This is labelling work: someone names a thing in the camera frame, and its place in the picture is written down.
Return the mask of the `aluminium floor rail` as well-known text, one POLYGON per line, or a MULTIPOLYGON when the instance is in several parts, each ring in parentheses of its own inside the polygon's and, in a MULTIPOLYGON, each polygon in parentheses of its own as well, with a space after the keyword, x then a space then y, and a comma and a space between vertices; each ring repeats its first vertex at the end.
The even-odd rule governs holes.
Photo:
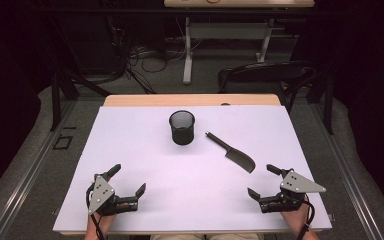
POLYGON ((384 237, 374 220, 372 212, 364 199, 362 192, 359 190, 358 185, 352 176, 349 165, 342 154, 335 137, 331 135, 325 128, 323 113, 317 104, 310 104, 310 109, 316 119, 317 124, 321 128, 324 139, 327 141, 329 149, 333 153, 334 161, 337 165, 339 175, 343 185, 347 191, 353 208, 359 218, 359 221, 366 233, 368 240, 384 240, 384 237))
POLYGON ((59 136, 62 124, 75 106, 76 101, 66 101, 60 112, 60 122, 51 130, 52 106, 48 100, 43 102, 33 129, 0 179, 0 240, 18 214, 59 136))

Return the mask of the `black metal frame stand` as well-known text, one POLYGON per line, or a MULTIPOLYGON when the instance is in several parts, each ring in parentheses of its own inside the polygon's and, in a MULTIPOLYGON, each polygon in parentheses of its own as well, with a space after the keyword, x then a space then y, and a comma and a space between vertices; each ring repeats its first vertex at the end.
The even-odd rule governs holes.
POLYGON ((103 97, 110 95, 109 91, 95 85, 79 74, 71 71, 66 71, 60 74, 56 73, 51 82, 53 117, 51 131, 54 131, 62 121, 60 93, 63 93, 69 101, 76 101, 79 98, 80 94, 75 87, 76 83, 87 87, 103 97))
POLYGON ((309 103, 323 101, 323 125, 327 132, 332 135, 332 108, 333 108, 334 78, 332 75, 317 73, 314 77, 312 87, 307 95, 309 103))

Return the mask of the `black knife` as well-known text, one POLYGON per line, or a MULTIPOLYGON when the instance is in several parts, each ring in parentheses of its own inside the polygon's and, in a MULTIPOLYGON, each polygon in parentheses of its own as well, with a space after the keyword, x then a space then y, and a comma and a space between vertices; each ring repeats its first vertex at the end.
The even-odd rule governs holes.
POLYGON ((211 132, 206 132, 205 135, 210 140, 212 140, 214 143, 216 143, 217 145, 219 145, 220 147, 222 147, 226 151, 226 154, 225 154, 226 158, 230 159, 232 162, 234 162, 235 164, 240 166, 242 169, 244 169, 249 174, 251 174, 254 171, 254 169, 256 167, 256 163, 254 162, 254 160, 250 156, 248 156, 244 152, 230 146, 229 144, 227 144, 226 142, 224 142, 223 140, 221 140, 220 138, 218 138, 217 136, 215 136, 211 132))

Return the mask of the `black floor socket frame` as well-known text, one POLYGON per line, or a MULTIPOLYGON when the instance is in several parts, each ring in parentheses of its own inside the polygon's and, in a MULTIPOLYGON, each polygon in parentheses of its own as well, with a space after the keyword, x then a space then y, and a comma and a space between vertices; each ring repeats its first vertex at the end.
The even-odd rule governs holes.
POLYGON ((67 150, 70 147, 72 140, 72 136, 60 134, 53 145, 53 150, 67 150))

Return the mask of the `wooden desk with white legs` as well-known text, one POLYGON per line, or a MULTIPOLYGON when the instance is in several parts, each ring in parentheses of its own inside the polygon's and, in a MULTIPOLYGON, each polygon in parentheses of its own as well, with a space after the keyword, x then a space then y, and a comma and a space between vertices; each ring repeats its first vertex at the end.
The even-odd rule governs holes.
MULTIPOLYGON (((216 8, 233 10, 260 9, 304 9, 312 8, 314 0, 164 0, 164 6, 173 9, 216 8)), ((274 19, 258 20, 256 23, 245 22, 209 22, 197 23, 190 17, 185 18, 185 65, 183 83, 190 84, 192 80, 192 47, 191 40, 195 39, 248 39, 262 40, 260 52, 256 54, 257 60, 262 62, 267 52, 274 19)))

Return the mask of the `wooden table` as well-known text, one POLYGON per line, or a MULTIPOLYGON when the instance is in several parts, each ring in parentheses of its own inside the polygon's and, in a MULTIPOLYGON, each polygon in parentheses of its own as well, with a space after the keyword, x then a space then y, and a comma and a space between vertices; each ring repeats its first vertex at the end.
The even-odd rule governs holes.
POLYGON ((141 106, 220 106, 228 105, 274 105, 280 106, 274 94, 147 94, 110 95, 104 107, 141 106))

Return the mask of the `person's right hand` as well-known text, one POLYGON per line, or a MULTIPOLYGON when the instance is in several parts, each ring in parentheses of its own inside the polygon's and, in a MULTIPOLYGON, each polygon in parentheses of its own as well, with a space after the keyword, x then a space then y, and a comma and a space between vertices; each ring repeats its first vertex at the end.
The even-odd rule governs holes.
POLYGON ((303 226, 307 223, 308 213, 309 206, 307 204, 302 204, 296 211, 281 212, 281 216, 292 233, 295 236, 298 236, 303 226))

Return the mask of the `person's left hand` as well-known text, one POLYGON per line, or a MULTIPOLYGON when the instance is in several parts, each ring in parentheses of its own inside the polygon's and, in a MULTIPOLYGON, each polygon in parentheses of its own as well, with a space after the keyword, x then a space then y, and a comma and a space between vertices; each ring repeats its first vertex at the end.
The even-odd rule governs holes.
POLYGON ((115 215, 101 216, 98 213, 88 217, 84 240, 106 240, 115 215))

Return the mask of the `white table cover sheet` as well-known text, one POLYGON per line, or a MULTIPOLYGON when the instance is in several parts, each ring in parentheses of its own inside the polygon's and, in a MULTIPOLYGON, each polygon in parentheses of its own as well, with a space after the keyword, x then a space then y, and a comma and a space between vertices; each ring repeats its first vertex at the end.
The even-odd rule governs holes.
POLYGON ((261 196, 280 190, 272 164, 312 175, 290 117, 282 106, 193 106, 194 139, 185 146, 171 138, 172 107, 102 107, 78 162, 54 229, 84 231, 86 190, 95 174, 116 164, 110 184, 119 196, 146 191, 138 210, 123 213, 113 224, 119 234, 285 232, 277 213, 262 213, 248 188, 261 196), (225 157, 210 140, 211 132, 256 163, 249 174, 225 157))

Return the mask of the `black chair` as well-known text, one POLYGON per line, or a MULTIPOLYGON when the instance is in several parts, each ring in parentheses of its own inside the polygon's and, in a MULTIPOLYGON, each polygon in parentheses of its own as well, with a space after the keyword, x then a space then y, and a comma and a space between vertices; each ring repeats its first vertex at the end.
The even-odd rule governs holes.
POLYGON ((275 94, 288 113, 298 91, 319 77, 309 61, 258 62, 218 73, 221 94, 275 94))

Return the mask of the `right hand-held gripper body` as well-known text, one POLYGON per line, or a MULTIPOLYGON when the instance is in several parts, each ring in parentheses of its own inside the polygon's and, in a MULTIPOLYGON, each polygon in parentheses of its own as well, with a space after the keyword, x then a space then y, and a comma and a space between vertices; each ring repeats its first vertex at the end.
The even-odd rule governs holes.
POLYGON ((295 211, 305 201, 307 193, 322 193, 326 188, 298 174, 294 169, 281 169, 280 192, 272 197, 260 197, 263 213, 295 211))

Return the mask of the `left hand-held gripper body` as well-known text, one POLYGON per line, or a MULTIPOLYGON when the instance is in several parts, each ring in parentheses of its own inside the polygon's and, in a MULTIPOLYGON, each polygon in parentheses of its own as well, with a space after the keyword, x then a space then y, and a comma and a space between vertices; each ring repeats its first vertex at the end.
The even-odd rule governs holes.
POLYGON ((101 216, 116 215, 138 210, 139 195, 119 197, 109 184, 111 175, 97 174, 95 181, 86 191, 88 214, 98 213, 101 216))

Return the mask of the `black mesh cup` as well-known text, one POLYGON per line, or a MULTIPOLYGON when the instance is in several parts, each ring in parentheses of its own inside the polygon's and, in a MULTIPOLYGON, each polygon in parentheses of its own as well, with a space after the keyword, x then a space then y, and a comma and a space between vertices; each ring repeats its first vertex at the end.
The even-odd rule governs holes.
POLYGON ((174 112, 169 117, 172 140, 178 145, 188 145, 194 139, 194 115, 186 110, 174 112))

